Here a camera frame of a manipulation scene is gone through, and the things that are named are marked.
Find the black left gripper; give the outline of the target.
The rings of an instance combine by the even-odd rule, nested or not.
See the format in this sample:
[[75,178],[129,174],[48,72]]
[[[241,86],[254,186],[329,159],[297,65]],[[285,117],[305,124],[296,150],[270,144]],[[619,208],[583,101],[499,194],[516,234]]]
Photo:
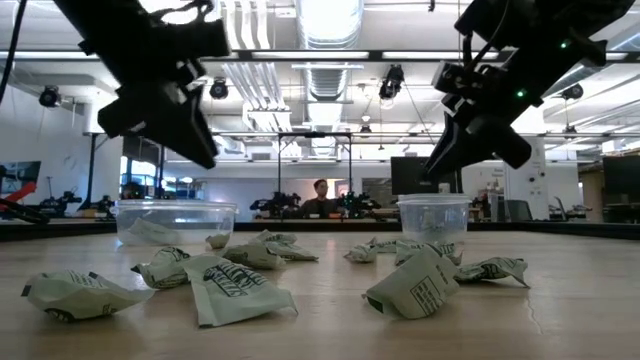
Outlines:
[[119,82],[116,99],[99,111],[98,122],[111,136],[138,133],[205,168],[216,166],[216,145],[200,109],[200,61],[167,57],[156,63],[131,54],[104,55],[102,62]]

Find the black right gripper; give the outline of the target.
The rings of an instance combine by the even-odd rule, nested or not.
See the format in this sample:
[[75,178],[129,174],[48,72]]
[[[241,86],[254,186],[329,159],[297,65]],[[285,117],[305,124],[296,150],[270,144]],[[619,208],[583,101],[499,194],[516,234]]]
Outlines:
[[444,99],[445,129],[424,165],[423,179],[436,179],[494,155],[513,168],[531,157],[532,147],[511,125],[528,104],[499,102],[489,109],[464,99]]

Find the small clear plastic container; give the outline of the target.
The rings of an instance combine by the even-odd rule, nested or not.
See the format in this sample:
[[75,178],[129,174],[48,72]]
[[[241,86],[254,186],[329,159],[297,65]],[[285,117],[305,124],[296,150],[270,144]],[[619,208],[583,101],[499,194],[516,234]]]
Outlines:
[[440,245],[466,237],[470,200],[464,194],[399,195],[397,205],[408,239]]

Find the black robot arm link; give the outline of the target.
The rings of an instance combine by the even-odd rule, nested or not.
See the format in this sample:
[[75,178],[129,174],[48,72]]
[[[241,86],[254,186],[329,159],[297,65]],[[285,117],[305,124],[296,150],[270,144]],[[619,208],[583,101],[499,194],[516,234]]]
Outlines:
[[46,215],[16,202],[0,198],[0,205],[3,206],[5,211],[10,215],[28,223],[46,225],[50,222],[50,219]]

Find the black monitor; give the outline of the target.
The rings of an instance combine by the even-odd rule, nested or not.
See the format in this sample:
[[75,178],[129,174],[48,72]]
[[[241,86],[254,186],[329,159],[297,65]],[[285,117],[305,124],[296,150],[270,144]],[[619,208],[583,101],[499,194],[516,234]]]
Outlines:
[[427,193],[462,193],[461,172],[428,177],[428,157],[392,157],[391,183],[393,195]]

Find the large clear plastic container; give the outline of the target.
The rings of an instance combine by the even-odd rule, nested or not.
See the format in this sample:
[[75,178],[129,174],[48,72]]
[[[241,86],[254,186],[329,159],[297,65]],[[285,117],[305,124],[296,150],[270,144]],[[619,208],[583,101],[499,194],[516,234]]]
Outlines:
[[178,245],[205,245],[205,239],[218,233],[234,231],[238,214],[233,203],[202,200],[120,200],[112,208],[117,237],[128,246],[165,246],[140,243],[128,229],[138,219],[165,226],[180,234]]

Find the white column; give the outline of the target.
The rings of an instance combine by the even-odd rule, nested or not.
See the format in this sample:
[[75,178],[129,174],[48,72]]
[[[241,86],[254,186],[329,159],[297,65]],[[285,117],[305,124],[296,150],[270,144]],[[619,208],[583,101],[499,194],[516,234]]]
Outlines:
[[542,138],[527,138],[527,142],[532,151],[525,164],[517,169],[504,164],[505,197],[508,200],[526,201],[534,220],[548,220],[548,172],[544,141]]

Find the white paper packet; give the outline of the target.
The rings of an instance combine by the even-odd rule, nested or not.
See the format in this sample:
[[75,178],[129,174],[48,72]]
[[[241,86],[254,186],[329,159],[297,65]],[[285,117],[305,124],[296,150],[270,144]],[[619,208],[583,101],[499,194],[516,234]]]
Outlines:
[[173,245],[180,240],[177,231],[142,218],[138,218],[128,232],[140,243]]

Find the black beam with light strips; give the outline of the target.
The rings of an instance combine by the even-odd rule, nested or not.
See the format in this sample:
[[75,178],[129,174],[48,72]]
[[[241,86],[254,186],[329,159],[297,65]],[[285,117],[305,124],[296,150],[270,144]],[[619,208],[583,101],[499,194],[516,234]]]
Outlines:
[[[487,52],[482,62],[501,63],[511,56],[513,51]],[[438,63],[441,61],[462,60],[463,53],[453,50],[237,50],[224,57],[201,57],[203,62],[340,62],[340,63]],[[133,62],[134,59],[143,63],[156,63],[165,60],[167,56],[151,55],[135,58],[127,55],[121,60]],[[82,51],[62,50],[22,50],[14,55],[16,62],[98,62],[103,59],[95,54],[86,55]],[[610,64],[640,63],[640,51],[609,51],[606,62]]]

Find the person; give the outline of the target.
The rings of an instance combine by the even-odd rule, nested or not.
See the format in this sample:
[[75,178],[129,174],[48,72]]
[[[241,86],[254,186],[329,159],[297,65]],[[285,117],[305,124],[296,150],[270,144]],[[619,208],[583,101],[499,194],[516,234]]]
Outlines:
[[344,209],[334,199],[327,197],[328,183],[325,179],[315,181],[313,186],[316,197],[305,201],[300,207],[303,218],[317,216],[320,219],[329,219],[332,215],[344,213]]

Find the dark large monitor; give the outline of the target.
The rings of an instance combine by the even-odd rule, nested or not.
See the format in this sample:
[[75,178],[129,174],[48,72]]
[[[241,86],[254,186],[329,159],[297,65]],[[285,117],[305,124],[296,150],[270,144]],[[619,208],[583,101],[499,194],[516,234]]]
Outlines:
[[604,221],[640,224],[640,156],[605,157]]

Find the black post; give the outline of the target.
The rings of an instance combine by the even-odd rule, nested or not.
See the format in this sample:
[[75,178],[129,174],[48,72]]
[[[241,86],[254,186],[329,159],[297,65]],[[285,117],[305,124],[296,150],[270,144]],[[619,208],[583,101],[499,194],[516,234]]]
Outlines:
[[93,185],[94,185],[94,170],[95,170],[95,156],[96,156],[96,145],[97,138],[99,134],[94,133],[91,135],[91,147],[90,147],[90,159],[89,159],[89,171],[88,171],[88,181],[87,181],[87,194],[84,203],[84,208],[89,208],[92,203],[92,193],[93,193]]

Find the black aluminium table frame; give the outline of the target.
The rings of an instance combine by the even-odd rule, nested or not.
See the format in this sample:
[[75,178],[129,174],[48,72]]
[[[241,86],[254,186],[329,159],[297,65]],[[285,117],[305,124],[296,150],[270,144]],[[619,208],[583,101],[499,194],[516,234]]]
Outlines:
[[[74,221],[54,219],[47,224],[0,221],[0,242],[111,234],[126,231],[114,221]],[[375,222],[365,220],[291,220],[237,222],[236,232],[400,232],[399,222]],[[534,232],[558,235],[576,235],[623,240],[640,240],[640,225],[586,222],[480,222],[467,225],[470,232]]]

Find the black background rig frame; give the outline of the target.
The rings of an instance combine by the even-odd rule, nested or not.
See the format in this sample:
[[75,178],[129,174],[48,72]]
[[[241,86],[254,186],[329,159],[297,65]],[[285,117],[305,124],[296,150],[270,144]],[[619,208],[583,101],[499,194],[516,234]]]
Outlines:
[[[352,137],[351,134],[349,133],[335,133],[335,132],[319,132],[319,131],[311,131],[311,132],[305,132],[305,133],[279,133],[278,134],[278,138],[277,138],[277,144],[278,144],[278,189],[277,192],[282,192],[281,191],[281,185],[282,185],[282,157],[281,157],[281,153],[283,151],[284,148],[286,148],[288,146],[288,143],[286,143],[284,146],[282,146],[283,141],[284,140],[296,140],[298,137],[304,137],[304,138],[308,138],[311,140],[314,139],[324,139],[324,138],[332,138],[335,139],[336,137],[338,138],[346,138],[349,141],[349,146],[352,146]],[[307,198],[306,200],[302,200],[302,204],[300,205],[300,207],[303,205],[303,203],[307,200],[310,200],[312,198],[316,197],[316,193],[314,191],[314,196],[311,198]],[[332,215],[329,219],[338,219],[338,218],[343,218],[342,215],[340,214],[335,214]],[[280,219],[281,221],[284,220],[297,220],[297,219],[320,219],[317,216],[314,216],[313,218],[303,218],[301,216],[300,213],[300,209],[299,209],[299,215],[296,216],[295,218],[289,218],[289,219]]]

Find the silver ceiling duct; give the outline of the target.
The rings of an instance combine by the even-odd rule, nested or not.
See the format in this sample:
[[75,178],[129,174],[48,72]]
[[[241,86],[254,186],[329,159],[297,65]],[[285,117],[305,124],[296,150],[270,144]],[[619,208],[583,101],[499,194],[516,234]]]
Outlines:
[[[358,44],[364,0],[296,0],[299,47],[353,50]],[[308,64],[304,70],[306,117],[317,132],[337,130],[350,71],[344,63]]]

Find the dark wall screen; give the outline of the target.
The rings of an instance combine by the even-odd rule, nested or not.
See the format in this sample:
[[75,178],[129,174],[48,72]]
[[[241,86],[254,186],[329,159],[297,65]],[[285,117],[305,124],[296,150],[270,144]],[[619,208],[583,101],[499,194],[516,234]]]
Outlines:
[[40,161],[0,162],[0,194],[8,195],[21,190],[29,183],[36,184],[41,168]]

